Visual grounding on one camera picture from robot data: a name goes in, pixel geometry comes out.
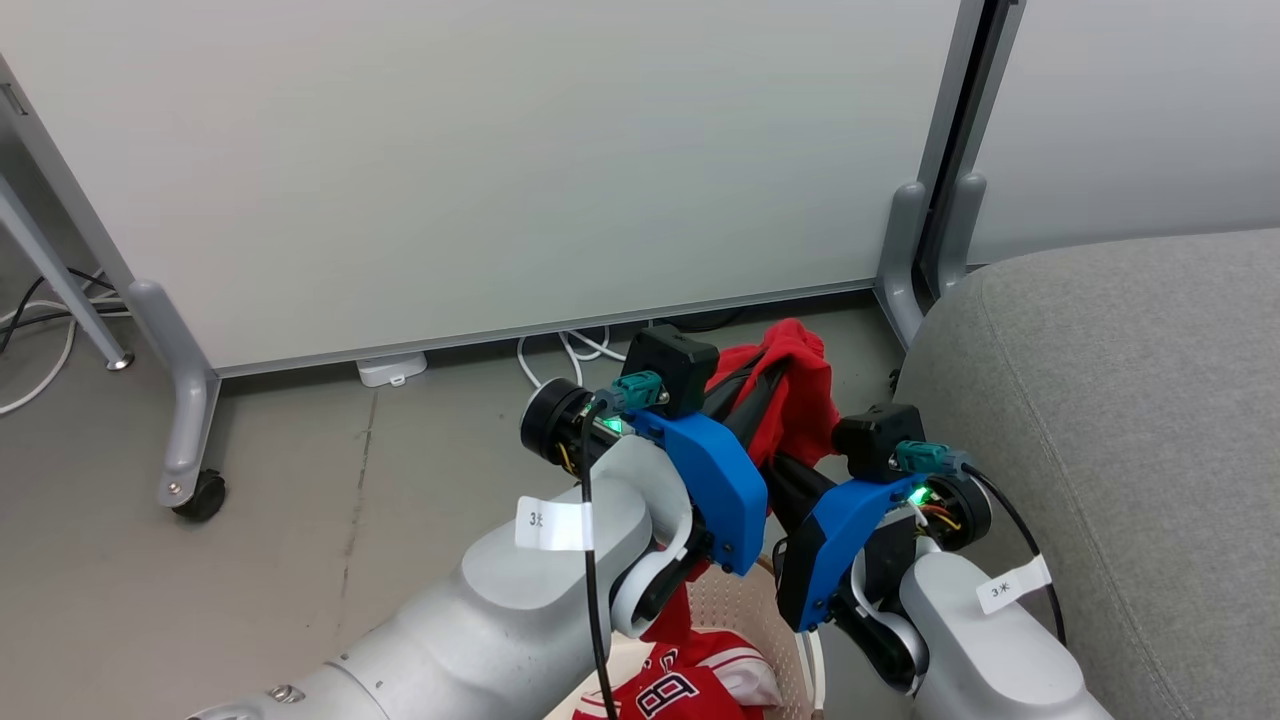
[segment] laundry basket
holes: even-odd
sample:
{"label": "laundry basket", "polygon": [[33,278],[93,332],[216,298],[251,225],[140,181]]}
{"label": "laundry basket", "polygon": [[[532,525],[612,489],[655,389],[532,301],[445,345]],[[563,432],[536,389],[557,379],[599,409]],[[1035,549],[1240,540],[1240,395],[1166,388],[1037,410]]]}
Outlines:
{"label": "laundry basket", "polygon": [[[760,651],[773,667],[782,691],[782,706],[765,711],[767,720],[820,720],[827,694],[822,643],[818,633],[791,632],[778,615],[773,593],[773,568],[764,557],[756,561],[746,578],[713,568],[689,587],[694,628],[733,630]],[[613,634],[609,675],[614,684],[620,678],[630,678],[639,671],[640,664],[649,657],[649,647],[648,643]],[[572,717],[577,698],[596,689],[599,684],[593,673],[547,719]]]}

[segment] floor crack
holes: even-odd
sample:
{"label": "floor crack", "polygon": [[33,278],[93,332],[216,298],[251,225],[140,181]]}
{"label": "floor crack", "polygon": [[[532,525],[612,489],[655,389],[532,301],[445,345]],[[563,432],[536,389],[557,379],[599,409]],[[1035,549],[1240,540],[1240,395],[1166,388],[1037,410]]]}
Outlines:
{"label": "floor crack", "polygon": [[347,614],[347,582],[351,578],[351,556],[356,552],[356,536],[360,532],[360,514],[365,509],[365,473],[369,470],[369,448],[374,443],[374,416],[378,415],[378,391],[374,391],[374,401],[369,407],[369,423],[362,430],[365,436],[365,456],[360,461],[360,478],[356,480],[356,505],[351,509],[351,532],[347,534],[347,546],[342,551],[342,592],[338,593],[338,626],[334,629],[334,639],[342,633],[342,623]]}

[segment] blue bracket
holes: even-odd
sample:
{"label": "blue bracket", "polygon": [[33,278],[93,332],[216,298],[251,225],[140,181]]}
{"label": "blue bracket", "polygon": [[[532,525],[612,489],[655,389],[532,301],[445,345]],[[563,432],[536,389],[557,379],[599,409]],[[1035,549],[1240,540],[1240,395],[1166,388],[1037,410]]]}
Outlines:
{"label": "blue bracket", "polygon": [[636,434],[667,451],[685,480],[707,530],[716,537],[712,560],[746,575],[764,547],[769,491],[742,445],[728,428],[701,413],[672,420],[636,410],[627,420]]}
{"label": "blue bracket", "polygon": [[[854,566],[858,552],[876,532],[884,514],[900,505],[925,475],[908,475],[890,484],[851,479],[838,484],[818,500],[810,514],[826,541],[814,557],[799,628],[820,625],[827,620],[827,606],[840,589],[840,583]],[[791,566],[787,548],[787,568]]]}

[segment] white label tag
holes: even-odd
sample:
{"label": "white label tag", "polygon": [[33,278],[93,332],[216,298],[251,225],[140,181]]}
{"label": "white label tag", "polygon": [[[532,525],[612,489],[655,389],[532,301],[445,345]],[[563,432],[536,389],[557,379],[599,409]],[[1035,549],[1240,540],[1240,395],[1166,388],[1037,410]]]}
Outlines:
{"label": "white label tag", "polygon": [[1037,555],[1027,565],[1014,568],[1004,575],[978,585],[978,602],[982,603],[982,611],[991,615],[1051,582],[1053,579],[1048,577],[1048,565],[1044,565],[1044,557]]}
{"label": "white label tag", "polygon": [[516,547],[530,550],[594,550],[591,503],[550,502],[521,497],[516,503]]}

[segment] gray floor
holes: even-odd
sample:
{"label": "gray floor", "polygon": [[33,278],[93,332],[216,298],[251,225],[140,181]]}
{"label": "gray floor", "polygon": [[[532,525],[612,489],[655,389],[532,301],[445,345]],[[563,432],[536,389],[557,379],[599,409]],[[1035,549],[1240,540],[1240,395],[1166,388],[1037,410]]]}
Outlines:
{"label": "gray floor", "polygon": [[[705,337],[753,342],[788,310]],[[869,296],[801,310],[838,407],[887,400],[901,352]],[[151,500],[172,389],[132,322],[111,327],[134,366],[106,373],[81,337],[58,380],[0,418],[6,717],[173,720],[297,678],[448,573],[518,496],[568,487],[520,446],[530,384],[503,343],[434,354],[401,388],[365,388],[349,365],[228,383],[206,460],[230,495],[209,524],[179,523]],[[63,333],[15,337],[0,404],[38,380]],[[558,345],[532,350],[541,375],[570,372]],[[588,364],[589,384],[618,366]],[[847,639],[823,639],[829,717],[904,716]]]}

